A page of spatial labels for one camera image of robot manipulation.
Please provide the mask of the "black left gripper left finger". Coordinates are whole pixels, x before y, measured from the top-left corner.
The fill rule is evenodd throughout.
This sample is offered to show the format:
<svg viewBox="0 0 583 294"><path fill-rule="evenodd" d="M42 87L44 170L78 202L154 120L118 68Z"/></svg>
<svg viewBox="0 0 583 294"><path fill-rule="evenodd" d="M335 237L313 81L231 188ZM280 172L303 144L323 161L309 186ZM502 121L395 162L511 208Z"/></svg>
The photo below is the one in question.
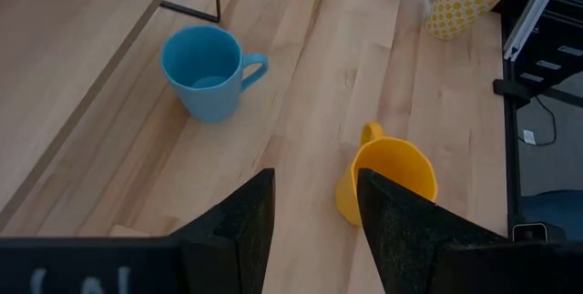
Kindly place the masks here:
<svg viewBox="0 0 583 294"><path fill-rule="evenodd" d="M275 171L159 237L0 238L0 294L261 294Z"/></svg>

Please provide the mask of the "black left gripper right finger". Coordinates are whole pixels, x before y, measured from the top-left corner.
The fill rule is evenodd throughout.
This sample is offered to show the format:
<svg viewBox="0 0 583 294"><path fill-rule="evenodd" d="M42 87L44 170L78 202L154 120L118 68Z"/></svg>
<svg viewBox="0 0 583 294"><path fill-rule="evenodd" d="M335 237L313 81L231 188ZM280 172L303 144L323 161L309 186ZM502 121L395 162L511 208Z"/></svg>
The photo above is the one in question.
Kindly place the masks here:
<svg viewBox="0 0 583 294"><path fill-rule="evenodd" d="M582 242L516 242L363 168L357 198L385 294L583 294Z"/></svg>

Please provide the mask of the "yellow faceted mug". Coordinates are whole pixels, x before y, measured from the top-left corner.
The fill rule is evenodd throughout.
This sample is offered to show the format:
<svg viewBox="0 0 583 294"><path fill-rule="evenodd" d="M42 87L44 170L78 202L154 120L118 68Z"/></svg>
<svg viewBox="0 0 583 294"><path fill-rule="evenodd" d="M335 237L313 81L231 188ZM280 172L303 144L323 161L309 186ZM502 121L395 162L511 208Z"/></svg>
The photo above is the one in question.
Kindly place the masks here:
<svg viewBox="0 0 583 294"><path fill-rule="evenodd" d="M414 144L388 137L383 127L370 122L363 126L359 148L335 186L338 212L351 225L362 225L357 199L357 174L368 168L432 202L438 185L430 160Z"/></svg>

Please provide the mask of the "light blue mug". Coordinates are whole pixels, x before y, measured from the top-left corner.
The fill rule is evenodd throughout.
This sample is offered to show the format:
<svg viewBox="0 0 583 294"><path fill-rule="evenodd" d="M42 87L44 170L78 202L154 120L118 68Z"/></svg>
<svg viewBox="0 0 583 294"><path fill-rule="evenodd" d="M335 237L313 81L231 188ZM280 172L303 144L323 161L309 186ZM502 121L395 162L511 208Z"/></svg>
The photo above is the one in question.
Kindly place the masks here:
<svg viewBox="0 0 583 294"><path fill-rule="evenodd" d="M164 44L161 69L189 113L205 123L230 117L240 96L267 74L264 54L246 54L228 31L214 25L180 29Z"/></svg>

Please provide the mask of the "black table edge clamp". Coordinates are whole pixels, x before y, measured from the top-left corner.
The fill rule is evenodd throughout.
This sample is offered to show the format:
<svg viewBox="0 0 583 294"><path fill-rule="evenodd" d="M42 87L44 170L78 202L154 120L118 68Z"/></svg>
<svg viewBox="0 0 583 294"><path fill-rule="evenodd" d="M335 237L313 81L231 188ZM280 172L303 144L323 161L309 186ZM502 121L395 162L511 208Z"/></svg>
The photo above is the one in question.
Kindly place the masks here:
<svg viewBox="0 0 583 294"><path fill-rule="evenodd" d="M513 81L496 79L493 81L492 86L496 95L502 96L518 105L528 104L533 96L526 86L522 86Z"/></svg>

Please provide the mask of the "wooden shelf board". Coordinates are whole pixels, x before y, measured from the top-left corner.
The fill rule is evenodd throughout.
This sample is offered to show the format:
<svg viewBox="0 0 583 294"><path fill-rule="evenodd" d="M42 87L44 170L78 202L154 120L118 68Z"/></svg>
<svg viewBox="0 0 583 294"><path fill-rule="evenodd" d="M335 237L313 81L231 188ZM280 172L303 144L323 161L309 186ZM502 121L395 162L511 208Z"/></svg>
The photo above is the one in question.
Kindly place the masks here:
<svg viewBox="0 0 583 294"><path fill-rule="evenodd" d="M161 0L0 0L0 229Z"/></svg>

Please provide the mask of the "aluminium rail bracket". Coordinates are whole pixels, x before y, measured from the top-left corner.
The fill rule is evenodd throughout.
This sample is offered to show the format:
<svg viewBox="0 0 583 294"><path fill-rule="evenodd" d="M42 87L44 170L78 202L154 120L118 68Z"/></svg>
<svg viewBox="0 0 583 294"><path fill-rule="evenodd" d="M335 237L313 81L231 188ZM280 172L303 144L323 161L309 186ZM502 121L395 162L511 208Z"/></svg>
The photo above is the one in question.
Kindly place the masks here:
<svg viewBox="0 0 583 294"><path fill-rule="evenodd" d="M528 0L504 47L504 59L515 62L549 0Z"/></svg>

